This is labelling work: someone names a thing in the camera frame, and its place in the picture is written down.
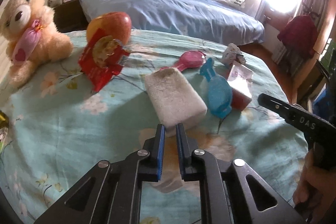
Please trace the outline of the person's right hand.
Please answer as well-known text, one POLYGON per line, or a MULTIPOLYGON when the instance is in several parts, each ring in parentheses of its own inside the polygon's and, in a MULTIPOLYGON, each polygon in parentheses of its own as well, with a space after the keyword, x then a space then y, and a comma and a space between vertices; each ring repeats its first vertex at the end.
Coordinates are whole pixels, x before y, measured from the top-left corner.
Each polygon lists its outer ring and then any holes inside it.
POLYGON ((327 171, 314 166, 314 153, 311 149, 303 165, 302 174, 293 194, 295 205, 310 199, 309 187, 315 188, 319 200, 311 204, 312 219, 310 223, 319 223, 335 200, 335 171, 327 171))

